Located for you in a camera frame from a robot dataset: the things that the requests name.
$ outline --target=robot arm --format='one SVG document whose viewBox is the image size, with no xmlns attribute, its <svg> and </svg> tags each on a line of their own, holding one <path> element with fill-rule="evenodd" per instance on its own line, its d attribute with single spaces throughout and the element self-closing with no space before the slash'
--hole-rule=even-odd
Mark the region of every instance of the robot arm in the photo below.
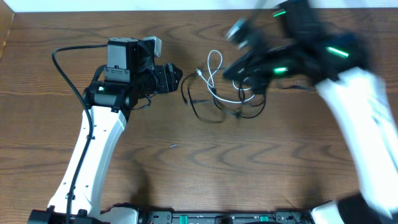
<svg viewBox="0 0 398 224">
<path fill-rule="evenodd" d="M 79 176 L 75 184 L 72 200 L 72 214 L 78 214 L 79 210 L 89 217 L 98 218 L 101 210 L 101 193 L 104 185 L 106 171 L 112 157 L 113 149 L 126 127 L 126 119 L 121 111 L 111 112 L 110 108 L 103 106 L 92 106 L 90 115 L 93 119 L 94 138 L 86 153 Z M 54 212 L 67 212 L 67 198 L 72 177 L 86 143 L 88 135 L 88 120 L 83 112 L 83 121 L 75 150 L 69 162 L 68 169 L 62 182 L 51 198 L 49 208 Z"/>
<path fill-rule="evenodd" d="M 262 95 L 273 79 L 298 74 L 309 77 L 341 128 L 367 205 L 383 217 L 397 219 L 398 133 L 384 82 L 367 70 L 366 44 L 352 33 L 328 34 L 307 0 L 288 0 L 279 8 L 274 17 L 295 43 L 267 48 L 252 19 L 240 20 L 227 39 L 239 48 L 247 45 L 251 49 L 224 72 L 224 77 L 246 80 L 255 94 Z M 336 206 L 328 208 L 315 209 L 312 216 L 323 220 L 316 223 L 345 222 Z"/>
<path fill-rule="evenodd" d="M 398 133 L 384 81 L 358 67 L 316 86 L 340 126 L 366 203 L 387 218 L 398 212 Z"/>
<path fill-rule="evenodd" d="M 104 45 L 108 49 L 108 64 L 97 69 L 82 98 L 93 127 L 90 127 L 88 117 L 83 112 L 80 135 L 65 176 L 51 198 L 47 211 L 33 210 L 28 223 L 68 223 L 70 215 L 75 223 L 98 223 L 98 220 L 137 222 L 137 212 L 131 209 L 100 215 L 101 193 L 113 149 L 138 99 L 147 98 L 150 105 L 150 94 L 169 93 L 178 88 L 182 71 L 172 63 L 155 65 L 154 57 L 160 56 L 161 43 L 157 37 L 143 40 L 117 37 L 110 38 L 108 44 Z M 69 47 L 55 52 L 91 47 Z M 55 54 L 53 60 L 57 66 Z M 103 70 L 104 81 L 98 81 Z M 93 128 L 92 136 L 89 134 L 90 128 Z M 87 138 L 91 138 L 91 141 L 84 150 Z M 83 151 L 85 156 L 79 167 Z"/>
</svg>

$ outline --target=wooden table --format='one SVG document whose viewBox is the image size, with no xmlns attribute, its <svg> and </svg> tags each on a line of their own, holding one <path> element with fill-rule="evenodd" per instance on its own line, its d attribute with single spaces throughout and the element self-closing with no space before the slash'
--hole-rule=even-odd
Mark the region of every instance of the wooden table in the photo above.
<svg viewBox="0 0 398 224">
<path fill-rule="evenodd" d="M 351 29 L 368 40 L 374 71 L 386 79 L 398 118 L 398 10 L 318 12 L 331 29 Z M 16 14 L 0 63 L 0 223 L 26 222 L 32 209 L 46 208 L 78 137 L 82 108 L 51 61 L 53 49 L 156 35 L 163 41 L 157 63 L 173 62 L 187 75 L 211 49 L 223 52 L 225 66 L 242 56 L 224 36 L 249 14 Z M 271 45 L 286 43 L 270 11 L 264 11 L 258 26 Z M 62 52 L 58 60 L 83 91 L 97 66 L 106 63 L 106 50 Z M 131 115 L 114 150 L 102 207 L 131 202 L 175 210 L 308 208 L 357 192 L 349 151 L 323 100 L 316 93 L 275 88 L 267 100 L 256 119 L 205 124 L 179 92 L 156 96 L 150 108 Z"/>
</svg>

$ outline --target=blurred robot arm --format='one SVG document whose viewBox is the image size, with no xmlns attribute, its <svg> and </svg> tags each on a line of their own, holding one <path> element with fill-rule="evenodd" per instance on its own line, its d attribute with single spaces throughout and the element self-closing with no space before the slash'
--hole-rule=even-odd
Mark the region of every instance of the blurred robot arm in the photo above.
<svg viewBox="0 0 398 224">
<path fill-rule="evenodd" d="M 315 87 L 340 126 L 366 203 L 386 218 L 397 218 L 398 133 L 384 81 L 356 67 Z"/>
</svg>

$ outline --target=wooden surface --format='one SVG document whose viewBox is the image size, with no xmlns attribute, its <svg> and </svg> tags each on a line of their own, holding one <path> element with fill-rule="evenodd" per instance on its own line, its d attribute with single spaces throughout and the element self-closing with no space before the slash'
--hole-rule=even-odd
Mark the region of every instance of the wooden surface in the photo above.
<svg viewBox="0 0 398 224">
<path fill-rule="evenodd" d="M 4 3 L 3 0 L 0 0 L 0 60 L 2 51 L 6 46 L 6 40 L 13 19 L 14 12 L 6 5 L 6 3 Z"/>
<path fill-rule="evenodd" d="M 387 80 L 398 117 L 398 9 L 318 11 L 331 28 L 352 29 L 369 41 L 374 71 Z M 78 137 L 82 108 L 52 64 L 53 49 L 156 35 L 163 41 L 157 63 L 173 62 L 187 75 L 211 49 L 223 52 L 225 67 L 239 58 L 243 52 L 224 35 L 249 13 L 16 14 L 0 63 L 0 223 L 26 222 L 32 209 L 46 208 Z M 270 44 L 286 43 L 270 11 L 258 26 Z M 62 52 L 58 60 L 83 91 L 106 62 L 106 50 Z M 204 93 L 201 86 L 198 81 L 192 88 Z M 175 210 L 308 208 L 357 190 L 345 142 L 316 93 L 270 89 L 260 117 L 205 124 L 175 92 L 132 113 L 114 150 L 102 207 L 131 202 Z"/>
</svg>

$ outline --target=black cable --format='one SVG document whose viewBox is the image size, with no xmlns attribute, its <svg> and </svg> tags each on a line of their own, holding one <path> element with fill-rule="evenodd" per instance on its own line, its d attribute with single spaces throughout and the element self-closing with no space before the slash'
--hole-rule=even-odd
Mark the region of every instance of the black cable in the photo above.
<svg viewBox="0 0 398 224">
<path fill-rule="evenodd" d="M 213 120 L 210 120 L 210 119 L 202 118 L 202 117 L 200 117 L 200 116 L 198 115 L 198 113 L 197 113 L 197 111 L 196 111 L 196 109 L 195 109 L 195 106 L 194 106 L 195 103 L 194 103 L 193 100 L 192 100 L 191 91 L 190 91 L 190 89 L 189 89 L 189 86 L 190 86 L 190 85 L 191 85 L 191 82 L 188 83 L 187 91 L 188 91 L 189 102 L 190 102 L 190 104 L 191 104 L 191 107 L 192 107 L 193 112 L 195 113 L 195 116 L 196 116 L 200 121 L 206 122 L 206 123 L 210 123 L 210 124 L 216 124 L 216 123 L 222 123 L 222 122 L 224 122 L 224 121 L 225 121 L 225 117 L 226 117 L 224 113 L 222 114 L 221 120 L 219 120 L 219 121 L 213 121 Z"/>
<path fill-rule="evenodd" d="M 138 107 L 138 108 L 136 108 L 136 109 L 133 108 L 132 110 L 140 110 L 140 109 L 144 109 L 144 108 L 149 107 L 150 104 L 152 103 L 152 97 L 154 97 L 154 96 L 155 96 L 155 95 L 153 95 L 153 96 L 146 95 L 145 98 L 147 98 L 148 103 L 145 104 L 144 106 L 140 106 L 140 107 Z"/>
<path fill-rule="evenodd" d="M 52 52 L 52 62 L 54 63 L 54 65 L 57 68 L 57 70 L 60 72 L 62 77 L 69 84 L 70 88 L 73 90 L 73 92 L 76 94 L 77 98 L 79 99 L 81 105 L 83 106 L 84 111 L 86 112 L 88 125 L 89 125 L 89 131 L 88 131 L 88 135 L 87 135 L 86 144 L 85 144 L 85 146 L 83 148 L 83 151 L 81 152 L 81 157 L 80 157 L 79 162 L 78 162 L 78 164 L 76 166 L 76 171 L 75 171 L 75 173 L 73 175 L 73 178 L 72 178 L 72 181 L 70 183 L 70 188 L 69 188 L 69 193 L 68 193 L 68 200 L 67 200 L 67 212 L 66 212 L 67 224 L 70 223 L 72 199 L 73 199 L 73 196 L 74 196 L 73 190 L 75 188 L 76 180 L 77 180 L 81 165 L 82 165 L 82 163 L 84 161 L 84 158 L 86 156 L 88 146 L 90 145 L 91 138 L 93 137 L 93 120 L 91 118 L 90 112 L 88 111 L 88 108 L 85 105 L 83 97 L 80 95 L 79 91 L 76 89 L 76 87 L 70 81 L 70 79 L 67 77 L 67 75 L 62 71 L 61 67 L 59 66 L 59 64 L 57 62 L 57 59 L 55 58 L 55 55 L 57 54 L 57 52 L 61 52 L 61 51 L 64 51 L 64 50 L 91 49 L 91 48 L 106 47 L 106 46 L 107 46 L 106 44 L 101 44 L 101 45 L 85 45 L 85 46 L 74 46 L 74 47 L 62 47 L 62 48 L 55 49 Z"/>
<path fill-rule="evenodd" d="M 182 82 L 181 82 L 181 96 L 182 96 L 182 99 L 183 99 L 183 101 L 184 101 L 184 103 L 185 103 L 186 105 L 191 104 L 191 107 L 192 107 L 192 110 L 193 110 L 195 116 L 196 116 L 200 121 L 203 121 L 203 122 L 206 122 L 206 123 L 222 123 L 222 122 L 225 121 L 225 114 L 230 114 L 230 115 L 233 115 L 233 116 L 235 116 L 235 117 L 237 117 L 237 118 L 251 119 L 251 118 L 255 118 L 255 117 L 259 116 L 259 115 L 262 113 L 262 111 L 264 110 L 265 105 L 266 105 L 266 96 L 264 95 L 264 100 L 263 100 L 261 103 L 257 104 L 257 105 L 250 105 L 250 104 L 247 104 L 246 102 L 244 102 L 245 100 L 242 99 L 242 96 L 241 96 L 241 94 L 240 94 L 240 91 L 243 92 L 243 90 L 242 90 L 242 84 L 240 84 L 240 86 L 239 86 L 239 99 L 240 99 L 243 103 L 241 104 L 241 107 L 239 108 L 238 111 L 231 111 L 231 110 L 225 109 L 226 106 L 225 106 L 224 104 L 222 104 L 218 99 L 216 99 L 215 97 L 213 97 L 213 103 L 215 104 L 215 106 L 216 106 L 220 111 L 223 112 L 223 117 L 222 117 L 222 119 L 219 120 L 219 121 L 214 121 L 214 120 L 202 118 L 201 116 L 199 116 L 198 112 L 196 111 L 195 104 L 196 104 L 196 103 L 209 102 L 209 100 L 193 100 L 193 99 L 192 99 L 192 95 L 191 95 L 191 93 L 190 93 L 190 85 L 192 84 L 192 82 L 194 81 L 194 79 L 196 79 L 196 76 L 195 76 L 196 74 L 197 74 L 197 72 L 191 73 L 190 75 L 186 76 L 186 77 L 182 80 Z M 189 83 L 188 83 L 188 85 L 187 85 L 188 98 L 189 98 L 189 100 L 188 100 L 188 99 L 185 97 L 185 95 L 184 95 L 184 92 L 183 92 L 183 85 L 184 85 L 184 83 L 185 83 L 189 78 L 191 78 L 191 79 L 190 79 L 190 81 L 189 81 Z M 212 88 L 211 90 L 213 91 L 214 94 L 216 94 L 216 88 Z M 243 107 L 243 106 L 258 107 L 258 106 L 261 106 L 261 105 L 262 105 L 262 108 L 260 109 L 260 111 L 259 111 L 258 113 L 256 113 L 255 115 L 253 115 L 253 116 L 246 116 L 246 115 L 243 115 L 243 113 L 242 113 L 242 107 Z"/>
<path fill-rule="evenodd" d="M 242 83 L 239 84 L 238 96 L 239 96 L 239 100 L 242 102 L 242 104 L 243 104 L 244 106 L 258 107 L 258 106 L 261 106 L 263 103 L 266 102 L 266 99 L 264 98 L 264 100 L 263 100 L 261 103 L 257 104 L 257 105 L 250 105 L 250 104 L 246 103 L 246 102 L 245 102 L 245 100 L 246 100 L 246 95 L 245 95 L 245 93 L 244 93 L 243 84 L 242 84 Z"/>
<path fill-rule="evenodd" d="M 102 72 L 106 68 L 106 65 L 100 65 L 97 70 L 95 70 L 94 77 L 92 81 L 98 81 L 99 77 L 101 76 Z"/>
</svg>

